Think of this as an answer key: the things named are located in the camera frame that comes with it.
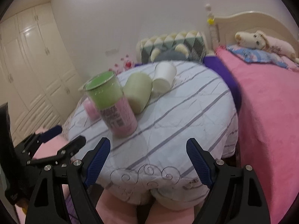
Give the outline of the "clear jar green pink lining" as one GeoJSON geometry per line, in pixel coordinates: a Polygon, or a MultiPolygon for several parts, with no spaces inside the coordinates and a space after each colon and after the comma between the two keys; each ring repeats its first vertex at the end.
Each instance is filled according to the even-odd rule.
{"type": "Polygon", "coordinates": [[[84,85],[84,90],[113,135],[124,138],[135,132],[137,120],[115,72],[98,74],[84,85]]]}

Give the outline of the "pink ribbed cup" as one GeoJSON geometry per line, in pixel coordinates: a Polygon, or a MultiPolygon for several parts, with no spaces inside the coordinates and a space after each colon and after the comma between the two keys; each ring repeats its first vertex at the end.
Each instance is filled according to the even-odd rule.
{"type": "Polygon", "coordinates": [[[89,98],[86,98],[83,101],[83,107],[90,120],[95,121],[100,119],[100,112],[98,111],[94,103],[89,98]]]}

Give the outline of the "pale green cup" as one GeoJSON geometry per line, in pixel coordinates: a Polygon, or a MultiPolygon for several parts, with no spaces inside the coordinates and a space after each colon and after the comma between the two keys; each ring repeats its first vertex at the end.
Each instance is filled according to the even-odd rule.
{"type": "Polygon", "coordinates": [[[143,72],[131,74],[123,92],[134,114],[140,114],[147,105],[152,92],[152,79],[143,72]]]}

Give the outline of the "white paper cup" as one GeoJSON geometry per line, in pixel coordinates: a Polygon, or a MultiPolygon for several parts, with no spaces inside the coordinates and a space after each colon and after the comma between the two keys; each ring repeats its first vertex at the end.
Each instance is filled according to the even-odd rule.
{"type": "Polygon", "coordinates": [[[152,79],[152,89],[157,93],[168,92],[175,79],[177,69],[170,61],[162,61],[156,65],[155,74],[152,79]]]}

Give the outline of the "cream wardrobe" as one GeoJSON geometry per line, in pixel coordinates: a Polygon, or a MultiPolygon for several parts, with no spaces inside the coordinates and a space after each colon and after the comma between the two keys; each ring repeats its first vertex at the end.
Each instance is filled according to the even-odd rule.
{"type": "Polygon", "coordinates": [[[50,3],[1,23],[1,102],[9,106],[14,145],[64,123],[82,97],[81,83],[50,3]]]}

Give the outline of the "striped white quilt table cover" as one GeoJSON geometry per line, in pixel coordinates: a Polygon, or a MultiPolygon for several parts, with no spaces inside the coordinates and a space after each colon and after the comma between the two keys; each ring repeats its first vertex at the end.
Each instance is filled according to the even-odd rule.
{"type": "Polygon", "coordinates": [[[235,153],[238,115],[227,84],[198,63],[177,61],[175,67],[172,89],[151,96],[127,138],[116,138],[102,120],[92,122],[83,106],[71,120],[68,138],[86,138],[77,159],[101,138],[110,140],[110,154],[96,182],[123,202],[143,205],[154,197],[173,210],[198,205],[209,190],[187,155],[187,140],[195,138],[215,159],[235,153]]]}

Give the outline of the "pink bed blanket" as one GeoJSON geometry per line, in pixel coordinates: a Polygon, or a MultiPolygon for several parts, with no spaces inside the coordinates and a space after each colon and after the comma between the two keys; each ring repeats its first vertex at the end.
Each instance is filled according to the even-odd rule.
{"type": "Polygon", "coordinates": [[[219,47],[216,55],[238,83],[242,165],[251,165],[265,193],[272,223],[298,195],[298,73],[272,64],[248,64],[219,47]]]}

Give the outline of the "pink bunny plush far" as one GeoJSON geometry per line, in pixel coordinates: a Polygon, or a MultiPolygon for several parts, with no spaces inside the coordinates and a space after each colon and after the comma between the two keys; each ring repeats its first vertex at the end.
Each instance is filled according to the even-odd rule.
{"type": "Polygon", "coordinates": [[[121,61],[123,62],[123,69],[125,71],[127,71],[127,70],[132,69],[133,67],[135,67],[135,63],[131,59],[131,57],[129,55],[126,55],[125,57],[122,57],[121,61]]]}

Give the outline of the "blue cartoon pillow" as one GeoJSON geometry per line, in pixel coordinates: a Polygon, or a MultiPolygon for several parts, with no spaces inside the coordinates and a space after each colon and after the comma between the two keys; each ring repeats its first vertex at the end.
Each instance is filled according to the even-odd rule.
{"type": "Polygon", "coordinates": [[[226,46],[226,49],[246,63],[273,64],[288,69],[288,65],[275,53],[269,53],[258,49],[249,49],[238,45],[226,46]]]}

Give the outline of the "grey bear plush cushion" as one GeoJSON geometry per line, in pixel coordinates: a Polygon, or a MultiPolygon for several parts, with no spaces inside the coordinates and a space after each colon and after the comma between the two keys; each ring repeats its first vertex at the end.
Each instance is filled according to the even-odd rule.
{"type": "Polygon", "coordinates": [[[187,46],[182,43],[168,48],[155,48],[150,54],[151,62],[161,61],[188,61],[190,59],[190,51],[187,46]]]}

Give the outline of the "green diamond patterned pillow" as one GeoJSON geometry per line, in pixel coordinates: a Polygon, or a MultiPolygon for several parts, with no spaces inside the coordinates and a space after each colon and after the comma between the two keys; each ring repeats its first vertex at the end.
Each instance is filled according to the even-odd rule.
{"type": "Polygon", "coordinates": [[[175,49],[179,44],[187,47],[189,58],[192,61],[202,63],[203,58],[208,54],[206,36],[203,32],[190,30],[173,32],[170,34],[155,35],[151,38],[144,38],[136,45],[136,58],[142,64],[151,63],[151,53],[154,49],[161,51],[175,49]]]}

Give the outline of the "cream dog plush toy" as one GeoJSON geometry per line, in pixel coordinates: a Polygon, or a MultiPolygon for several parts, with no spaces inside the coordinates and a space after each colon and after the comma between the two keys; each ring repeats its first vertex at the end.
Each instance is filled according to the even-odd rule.
{"type": "Polygon", "coordinates": [[[239,31],[235,34],[235,40],[242,47],[283,55],[298,64],[295,49],[290,43],[268,36],[260,30],[255,33],[239,31]]]}

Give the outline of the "cream wooden headboard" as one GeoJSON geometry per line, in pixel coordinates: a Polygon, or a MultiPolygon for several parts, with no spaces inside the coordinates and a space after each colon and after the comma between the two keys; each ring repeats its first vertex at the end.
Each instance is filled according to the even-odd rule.
{"type": "Polygon", "coordinates": [[[239,31],[255,32],[261,30],[265,34],[282,39],[290,43],[298,56],[298,38],[293,36],[289,29],[273,16],[260,11],[245,11],[229,16],[214,15],[211,5],[206,4],[207,18],[214,18],[214,25],[209,27],[212,50],[219,46],[232,45],[235,33],[239,31]]]}

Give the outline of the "yellow star decoration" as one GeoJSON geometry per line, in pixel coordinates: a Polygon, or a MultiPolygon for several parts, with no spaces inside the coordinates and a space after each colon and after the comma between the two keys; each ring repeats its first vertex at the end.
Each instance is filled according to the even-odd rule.
{"type": "Polygon", "coordinates": [[[214,25],[214,23],[215,23],[214,21],[215,21],[214,18],[208,18],[208,19],[207,19],[207,23],[208,23],[210,26],[214,25]]]}

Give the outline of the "white wall socket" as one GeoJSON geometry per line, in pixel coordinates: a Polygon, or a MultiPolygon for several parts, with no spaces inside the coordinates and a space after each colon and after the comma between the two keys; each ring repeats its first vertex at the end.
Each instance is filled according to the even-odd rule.
{"type": "Polygon", "coordinates": [[[111,50],[105,51],[105,55],[108,57],[108,56],[117,54],[118,52],[119,52],[119,49],[111,49],[111,50]]]}

